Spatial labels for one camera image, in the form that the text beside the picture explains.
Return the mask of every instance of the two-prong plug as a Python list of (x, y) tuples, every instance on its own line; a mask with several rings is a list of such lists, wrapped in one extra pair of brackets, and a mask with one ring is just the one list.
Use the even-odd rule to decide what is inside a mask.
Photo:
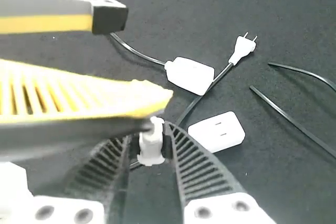
[(229, 59), (229, 63), (232, 63), (234, 66), (240, 61), (241, 58), (249, 55), (250, 52), (253, 52), (256, 48), (256, 39), (258, 36), (256, 36), (253, 40), (250, 40), (246, 38), (247, 34), (248, 33), (245, 33), (243, 37), (238, 36), (237, 38), (235, 51)]

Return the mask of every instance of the white plastic block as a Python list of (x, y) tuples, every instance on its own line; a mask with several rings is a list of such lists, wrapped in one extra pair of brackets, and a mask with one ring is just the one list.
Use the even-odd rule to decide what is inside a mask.
[(184, 224), (276, 224), (252, 196), (233, 193), (192, 200), (184, 208)]
[(204, 95), (214, 80), (215, 69), (194, 60), (177, 57), (164, 65), (168, 81), (198, 95)]
[(162, 118), (151, 117), (154, 129), (139, 134), (140, 154), (138, 161), (145, 166), (159, 165), (164, 162), (161, 149), (163, 144), (163, 123)]
[(0, 163), (0, 177), (0, 219), (4, 221), (14, 207), (28, 204), (33, 195), (28, 190), (24, 168), (10, 162)]
[(97, 201), (36, 196), (16, 208), (9, 224), (104, 224), (104, 207)]
[(241, 144), (245, 138), (245, 131), (232, 111), (189, 126), (188, 134), (211, 153)]

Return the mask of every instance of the electrical outlet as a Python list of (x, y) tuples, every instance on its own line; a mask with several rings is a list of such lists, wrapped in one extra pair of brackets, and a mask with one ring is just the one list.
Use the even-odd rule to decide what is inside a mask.
[(232, 111), (195, 123), (188, 134), (211, 153), (241, 144), (245, 131)]

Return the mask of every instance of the black cable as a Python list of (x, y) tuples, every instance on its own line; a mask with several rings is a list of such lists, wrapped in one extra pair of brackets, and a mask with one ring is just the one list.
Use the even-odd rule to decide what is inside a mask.
[(284, 64), (279, 64), (279, 63), (275, 63), (275, 62), (269, 62), (268, 64), (270, 66), (272, 66), (272, 67), (285, 68), (285, 69), (289, 69), (289, 70), (292, 70), (292, 71), (295, 71), (295, 72), (304, 73), (304, 74), (306, 74), (308, 76), (315, 77), (316, 79), (318, 79), (318, 80), (324, 82), (325, 84), (327, 84), (329, 87), (332, 88), (333, 91), (336, 92), (336, 84), (335, 83), (333, 83), (331, 80), (329, 80), (329, 79), (327, 79), (325, 77), (319, 76), (316, 73), (312, 73), (312, 72), (306, 71), (304, 69), (295, 68), (295, 67), (292, 67), (292, 66), (288, 66), (288, 65), (284, 65)]
[(324, 141), (322, 141), (317, 136), (315, 136), (310, 131), (308, 131), (305, 127), (303, 127), (302, 124), (300, 124), (298, 121), (292, 118), (289, 114), (287, 114), (285, 111), (279, 108), (267, 96), (261, 93), (256, 87), (250, 86), (250, 89), (253, 92), (255, 92), (260, 98), (262, 98), (268, 105), (270, 105), (273, 109), (275, 109), (280, 115), (282, 115), (285, 119), (287, 119), (287, 121), (293, 124), (299, 131), (301, 131), (304, 135), (306, 135), (311, 140), (313, 140), (316, 144), (318, 144), (321, 148), (323, 148), (326, 152), (328, 152), (331, 156), (333, 156), (336, 159), (336, 151), (333, 148), (331, 148)]
[[(205, 94), (203, 96), (205, 96), (207, 94), (207, 92), (209, 92), (209, 90), (217, 84), (217, 82), (219, 82), (221, 80), (221, 78), (223, 78), (232, 68), (233, 64), (229, 63), (220, 73), (219, 75), (217, 75), (217, 77), (213, 80), (213, 82), (211, 83), (210, 87), (206, 90)], [(178, 117), (178, 119), (176, 120), (175, 124), (177, 126), (179, 126), (183, 120), (185, 119), (185, 117), (192, 111), (192, 109), (198, 104), (198, 102), (202, 99), (203, 96), (199, 96), (197, 98), (194, 99), (194, 101), (192, 101), (191, 104), (189, 104), (189, 106), (183, 111), (183, 113)]]
[(158, 64), (158, 65), (162, 65), (164, 66), (164, 62), (154, 59), (152, 57), (149, 57), (147, 55), (144, 55), (143, 53), (135, 50), (133, 47), (131, 47), (130, 45), (128, 45), (126, 42), (124, 42), (118, 35), (116, 35), (115, 33), (110, 33), (110, 36), (116, 41), (118, 42), (122, 47), (124, 47), (126, 50), (128, 50), (129, 52), (131, 52), (132, 54), (139, 56), (140, 58), (147, 60), (149, 62)]

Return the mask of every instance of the black table surface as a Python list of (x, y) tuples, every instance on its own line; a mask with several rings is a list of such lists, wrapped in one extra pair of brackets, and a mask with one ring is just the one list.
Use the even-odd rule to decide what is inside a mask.
[[(198, 105), (186, 126), (234, 111), (242, 145), (216, 156), (278, 223), (336, 223), (336, 162), (250, 90), (268, 95), (307, 129), (336, 148), (336, 94), (322, 82), (280, 71), (268, 61), (336, 80), (336, 0), (119, 0), (130, 9), (120, 36), (163, 61), (181, 56), (219, 73), (238, 35), (258, 35), (257, 48)], [(104, 36), (50, 33), (0, 36), (1, 57), (119, 80), (147, 79), (174, 90), (163, 117), (174, 121), (195, 95), (170, 84), (160, 67), (116, 49)], [(45, 194), (88, 149), (34, 159), (30, 189)], [(172, 223), (178, 208), (167, 167), (138, 169), (130, 178), (125, 223)]]

